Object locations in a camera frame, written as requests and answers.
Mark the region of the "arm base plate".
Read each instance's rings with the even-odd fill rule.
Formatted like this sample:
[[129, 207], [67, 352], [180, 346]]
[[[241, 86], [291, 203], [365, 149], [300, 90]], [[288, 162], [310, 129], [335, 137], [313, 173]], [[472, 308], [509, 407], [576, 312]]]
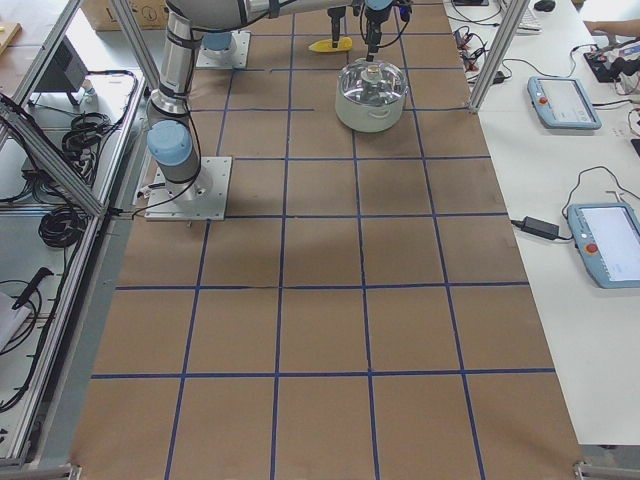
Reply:
[[196, 68], [244, 70], [247, 66], [250, 39], [249, 31], [205, 33], [201, 41]]
[[199, 176], [176, 198], [185, 186], [166, 182], [157, 167], [154, 182], [161, 186], [150, 191], [151, 206], [143, 211], [144, 217], [150, 221], [224, 220], [231, 170], [231, 157], [203, 157]]

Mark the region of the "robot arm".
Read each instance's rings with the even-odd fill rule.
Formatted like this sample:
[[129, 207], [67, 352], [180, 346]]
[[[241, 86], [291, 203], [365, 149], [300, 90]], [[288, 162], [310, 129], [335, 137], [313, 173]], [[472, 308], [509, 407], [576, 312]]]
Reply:
[[168, 1], [164, 58], [160, 83], [151, 93], [153, 116], [150, 122], [175, 120], [189, 122], [188, 99], [195, 72], [198, 51], [206, 34], [226, 35], [248, 27], [262, 19], [275, 19], [325, 9], [331, 18], [329, 50], [338, 50], [340, 22], [346, 8], [367, 18], [365, 43], [367, 54], [378, 52], [381, 25], [388, 20], [391, 1]]

